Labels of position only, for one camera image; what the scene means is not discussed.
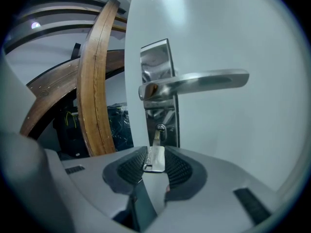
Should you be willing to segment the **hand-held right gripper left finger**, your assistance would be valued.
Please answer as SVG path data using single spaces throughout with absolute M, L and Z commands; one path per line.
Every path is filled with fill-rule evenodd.
M 135 202 L 146 147 L 65 161 L 45 153 L 74 230 L 141 230 Z

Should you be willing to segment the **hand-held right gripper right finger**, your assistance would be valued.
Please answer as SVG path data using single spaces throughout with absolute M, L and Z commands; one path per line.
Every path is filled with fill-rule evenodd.
M 237 165 L 176 147 L 165 148 L 170 189 L 157 232 L 244 232 L 281 205 L 280 196 Z

